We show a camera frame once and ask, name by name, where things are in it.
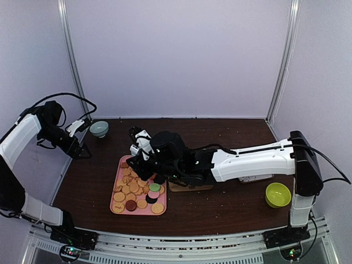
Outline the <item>gold cookie tin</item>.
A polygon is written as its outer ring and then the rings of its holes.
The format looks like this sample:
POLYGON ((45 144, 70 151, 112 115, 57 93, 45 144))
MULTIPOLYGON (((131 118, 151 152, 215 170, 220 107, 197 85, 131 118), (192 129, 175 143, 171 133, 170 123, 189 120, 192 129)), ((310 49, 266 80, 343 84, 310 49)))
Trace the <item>gold cookie tin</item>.
POLYGON ((174 193, 211 190, 212 188, 213 188, 213 185, 193 186, 190 184, 186 184, 180 180, 169 180, 167 182, 167 189, 174 193))

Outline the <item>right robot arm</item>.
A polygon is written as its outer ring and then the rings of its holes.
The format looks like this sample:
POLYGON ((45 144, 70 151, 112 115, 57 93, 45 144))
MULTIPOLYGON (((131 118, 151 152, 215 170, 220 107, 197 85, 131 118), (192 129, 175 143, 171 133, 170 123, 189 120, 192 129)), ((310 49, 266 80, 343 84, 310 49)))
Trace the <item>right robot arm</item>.
POLYGON ((303 234, 314 196, 323 188, 316 154, 300 131, 268 145, 230 150, 220 144, 188 148, 181 136, 161 131, 154 136, 134 126, 127 163, 142 179, 158 175, 179 186, 203 186, 244 177, 293 175, 293 202, 289 225, 282 230, 285 242, 303 234))

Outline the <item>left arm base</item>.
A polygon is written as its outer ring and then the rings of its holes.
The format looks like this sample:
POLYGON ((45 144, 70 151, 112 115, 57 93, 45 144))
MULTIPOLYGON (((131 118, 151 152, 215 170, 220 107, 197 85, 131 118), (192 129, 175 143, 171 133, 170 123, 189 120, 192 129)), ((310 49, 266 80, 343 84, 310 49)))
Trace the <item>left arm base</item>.
POLYGON ((84 251, 94 250, 98 234, 92 231, 74 229, 68 232, 58 227, 51 227, 51 240, 63 245, 59 249, 59 257, 66 263, 77 261, 84 251))

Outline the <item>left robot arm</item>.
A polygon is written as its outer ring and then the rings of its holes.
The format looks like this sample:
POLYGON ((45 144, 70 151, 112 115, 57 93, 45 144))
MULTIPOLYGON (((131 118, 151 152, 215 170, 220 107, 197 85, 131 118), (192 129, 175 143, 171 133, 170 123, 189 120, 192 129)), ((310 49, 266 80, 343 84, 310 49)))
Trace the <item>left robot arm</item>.
POLYGON ((34 146, 50 143, 49 149, 62 150, 75 160, 92 156, 87 145, 76 134, 87 129, 91 121, 80 117, 67 128, 60 125, 63 107, 56 101, 27 108, 10 130, 1 138, 1 209, 9 217, 25 218, 35 223, 58 227, 57 234, 67 244, 79 240, 79 232, 73 228, 71 214, 40 200, 30 192, 47 182, 44 174, 49 167, 40 168, 37 157, 53 163, 42 151, 35 153, 34 146))

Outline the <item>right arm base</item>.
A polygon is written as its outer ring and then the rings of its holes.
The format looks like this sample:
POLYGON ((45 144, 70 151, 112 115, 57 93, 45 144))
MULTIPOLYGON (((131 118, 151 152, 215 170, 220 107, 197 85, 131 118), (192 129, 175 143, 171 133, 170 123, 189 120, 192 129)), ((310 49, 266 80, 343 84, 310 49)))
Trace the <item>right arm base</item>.
POLYGON ((310 238, 307 225, 293 228, 287 226, 266 231, 263 234, 266 249, 280 248, 281 257, 287 261, 297 261, 303 256, 302 241, 310 238))

